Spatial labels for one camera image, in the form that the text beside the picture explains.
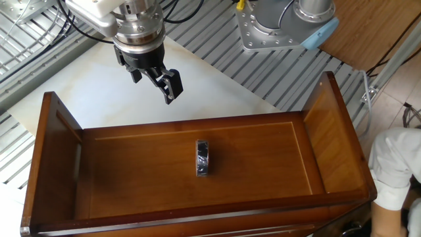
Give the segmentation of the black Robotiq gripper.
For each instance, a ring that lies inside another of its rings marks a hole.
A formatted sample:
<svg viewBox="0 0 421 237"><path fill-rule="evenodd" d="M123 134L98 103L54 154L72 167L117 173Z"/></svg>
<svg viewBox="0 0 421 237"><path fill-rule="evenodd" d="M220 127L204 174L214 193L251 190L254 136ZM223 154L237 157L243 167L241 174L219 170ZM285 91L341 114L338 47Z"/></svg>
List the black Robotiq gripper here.
<svg viewBox="0 0 421 237"><path fill-rule="evenodd" d="M150 81L163 93L167 105L171 104L182 92L183 86L180 73L175 69L164 67L164 44L146 53L127 53L114 45L117 61L125 66L137 84L146 75Z"/></svg>

